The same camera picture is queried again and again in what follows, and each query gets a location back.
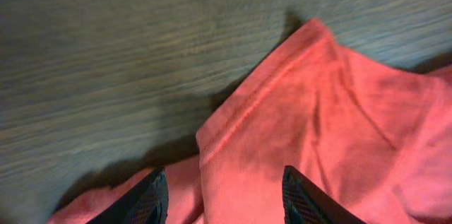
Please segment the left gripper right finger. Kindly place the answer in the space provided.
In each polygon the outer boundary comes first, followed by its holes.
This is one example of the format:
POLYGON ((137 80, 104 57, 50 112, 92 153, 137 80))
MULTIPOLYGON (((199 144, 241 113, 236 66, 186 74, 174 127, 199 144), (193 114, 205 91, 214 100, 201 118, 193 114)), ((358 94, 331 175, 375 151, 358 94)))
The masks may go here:
POLYGON ((291 165, 282 178, 285 224, 364 224, 291 165))

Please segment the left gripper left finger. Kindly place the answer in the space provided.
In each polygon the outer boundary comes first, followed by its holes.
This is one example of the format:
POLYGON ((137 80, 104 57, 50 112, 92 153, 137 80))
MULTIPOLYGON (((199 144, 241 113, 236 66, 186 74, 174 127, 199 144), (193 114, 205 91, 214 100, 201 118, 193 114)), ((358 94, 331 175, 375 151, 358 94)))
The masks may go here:
POLYGON ((168 207, 167 176, 159 167, 88 224, 165 224, 168 207))

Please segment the orange FRAM t-shirt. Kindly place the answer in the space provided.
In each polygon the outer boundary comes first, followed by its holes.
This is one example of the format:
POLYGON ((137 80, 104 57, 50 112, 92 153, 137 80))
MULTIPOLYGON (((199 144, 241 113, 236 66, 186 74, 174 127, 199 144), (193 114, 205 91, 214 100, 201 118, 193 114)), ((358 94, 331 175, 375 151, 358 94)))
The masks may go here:
MULTIPOLYGON (((337 43, 312 19, 164 167, 166 223, 285 223, 286 165, 364 223, 451 222, 451 67, 417 74, 337 43)), ((51 223, 88 223, 157 168, 81 194, 51 223)))

